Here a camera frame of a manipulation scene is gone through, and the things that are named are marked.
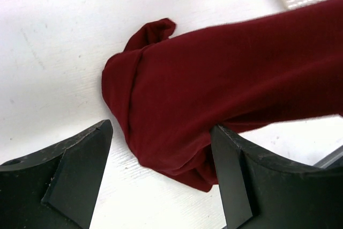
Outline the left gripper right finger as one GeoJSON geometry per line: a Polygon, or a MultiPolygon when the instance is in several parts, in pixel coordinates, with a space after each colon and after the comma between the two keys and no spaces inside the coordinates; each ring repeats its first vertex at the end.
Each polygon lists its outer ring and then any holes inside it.
{"type": "Polygon", "coordinates": [[[310,166],[210,131],[227,228],[342,228],[342,148],[310,166]]]}

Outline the dark red t-shirt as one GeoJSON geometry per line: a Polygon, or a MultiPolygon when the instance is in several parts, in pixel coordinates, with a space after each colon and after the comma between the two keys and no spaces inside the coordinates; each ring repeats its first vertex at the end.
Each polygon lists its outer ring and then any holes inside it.
{"type": "Polygon", "coordinates": [[[145,24],[106,63],[102,96],[143,166],[207,192],[210,130],[342,114],[342,0],[173,36],[145,24]]]}

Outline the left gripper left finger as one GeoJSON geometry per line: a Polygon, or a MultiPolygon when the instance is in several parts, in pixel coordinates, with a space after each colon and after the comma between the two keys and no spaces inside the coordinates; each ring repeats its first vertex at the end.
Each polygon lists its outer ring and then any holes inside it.
{"type": "Polygon", "coordinates": [[[1,164],[1,228],[89,228],[112,136],[102,120],[1,164]]]}

